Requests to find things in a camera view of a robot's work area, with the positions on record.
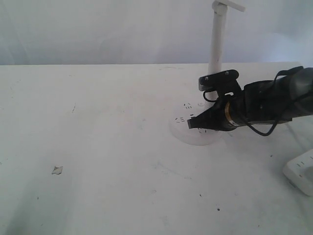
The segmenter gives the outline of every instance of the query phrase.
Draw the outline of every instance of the white object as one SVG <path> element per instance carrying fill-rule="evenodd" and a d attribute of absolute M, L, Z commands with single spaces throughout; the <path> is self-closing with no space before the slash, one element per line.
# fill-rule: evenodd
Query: white object
<path fill-rule="evenodd" d="M 229 0 L 216 0 L 212 3 L 212 9 L 214 10 L 213 28 L 211 37 L 211 52 L 209 61 L 208 74 L 214 74 L 222 71 L 222 55 L 223 55 L 223 42 L 224 31 L 227 14 L 227 6 L 244 12 L 245 8 Z M 206 97 L 209 100 L 216 100 L 217 92 L 206 93 Z M 213 103 L 205 102 L 205 110 L 212 107 Z"/>
<path fill-rule="evenodd" d="M 237 68 L 243 85 L 296 66 L 222 68 Z M 194 76 L 205 72 L 207 63 L 0 66 L 0 234 L 311 235 L 312 198 L 279 169 L 312 148 L 312 117 L 290 123 L 302 146 L 285 125 L 267 138 L 242 127 L 184 144 L 168 115 L 177 98 L 201 95 Z M 66 170 L 51 175 L 56 165 Z"/>
<path fill-rule="evenodd" d="M 289 161 L 285 176 L 308 196 L 313 196 L 313 149 Z"/>
<path fill-rule="evenodd" d="M 217 73 L 222 71 L 222 50 L 224 41 L 224 29 L 225 20 L 227 13 L 227 6 L 234 7 L 235 9 L 244 11 L 245 8 L 237 5 L 229 0 L 219 1 L 216 0 L 212 4 L 214 10 L 214 20 L 212 29 L 212 39 L 211 39 L 211 54 L 209 61 L 209 74 Z M 217 99 L 217 93 L 211 92 L 207 93 L 206 97 L 210 100 Z M 197 110 L 197 115 L 202 113 L 204 110 L 209 109 L 213 103 L 204 102 L 202 109 Z M 194 102 L 193 107 L 197 107 L 197 102 Z M 170 118 L 169 126 L 172 134 L 184 143 L 191 145 L 208 145 L 216 141 L 221 133 L 214 130 L 198 130 L 189 129 L 187 120 L 190 119 L 190 115 L 196 115 L 194 110 L 186 109 L 183 103 L 174 107 L 173 115 Z M 187 118 L 186 122 L 178 123 L 176 118 L 184 117 Z"/>

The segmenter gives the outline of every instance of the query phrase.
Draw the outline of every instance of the white wall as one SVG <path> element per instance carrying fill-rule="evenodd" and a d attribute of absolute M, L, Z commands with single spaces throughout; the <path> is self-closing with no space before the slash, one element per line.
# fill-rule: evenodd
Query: white wall
<path fill-rule="evenodd" d="M 207 63 L 213 0 L 0 0 L 0 64 Z M 224 62 L 313 66 L 312 0 L 236 0 Z"/>

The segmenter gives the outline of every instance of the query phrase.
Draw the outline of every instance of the clear plastic base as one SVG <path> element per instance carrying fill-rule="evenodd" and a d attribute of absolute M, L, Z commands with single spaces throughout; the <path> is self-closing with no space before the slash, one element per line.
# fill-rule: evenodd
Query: clear plastic base
<path fill-rule="evenodd" d="M 169 120 L 170 131 L 180 141 L 191 145 L 208 145 L 221 137 L 221 132 L 207 129 L 189 129 L 187 120 L 204 111 L 204 103 L 182 103 L 173 109 Z"/>

